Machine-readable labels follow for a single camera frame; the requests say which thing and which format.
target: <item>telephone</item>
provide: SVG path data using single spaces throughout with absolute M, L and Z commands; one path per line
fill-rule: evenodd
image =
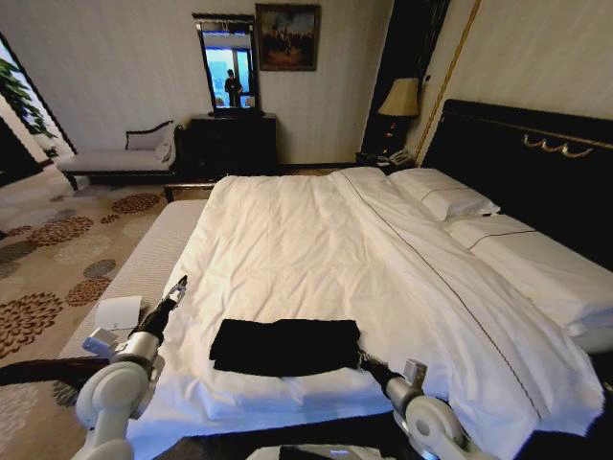
M 405 163 L 409 163 L 413 161 L 413 157 L 409 155 L 408 150 L 403 149 L 391 155 L 389 160 L 395 166 L 401 166 L 401 165 L 404 165 Z

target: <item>green leaves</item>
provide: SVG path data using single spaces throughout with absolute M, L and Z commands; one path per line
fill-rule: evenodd
M 50 139 L 56 137 L 47 130 L 43 114 L 34 106 L 28 86 L 16 78 L 13 72 L 22 73 L 16 66 L 0 58 L 0 94 L 31 134 L 45 134 Z

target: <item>lampshade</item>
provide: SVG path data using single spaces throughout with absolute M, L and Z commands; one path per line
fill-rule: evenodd
M 396 79 L 381 108 L 381 115 L 412 117 L 420 113 L 418 107 L 418 79 Z

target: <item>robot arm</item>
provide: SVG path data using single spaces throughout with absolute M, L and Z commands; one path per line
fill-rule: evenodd
M 77 417 L 88 429 L 83 447 L 73 460 L 130 460 L 132 446 L 125 439 L 128 420 L 147 408 L 164 368 L 157 351 L 164 341 L 169 314 L 185 295 L 187 277 L 181 278 L 158 307 L 137 326 L 124 343 L 104 329 L 96 329 L 83 348 L 110 365 L 98 371 L 80 390 Z
M 428 460 L 496 460 L 467 439 L 449 405 L 423 394 L 425 364 L 407 359 L 402 376 L 390 371 L 387 364 L 360 352 L 358 367 L 370 372 L 380 383 L 394 407 L 394 419 L 421 457 Z

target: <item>framed painting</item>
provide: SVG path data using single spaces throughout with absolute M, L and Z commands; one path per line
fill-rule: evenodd
M 256 5 L 260 69 L 315 70 L 319 5 Z

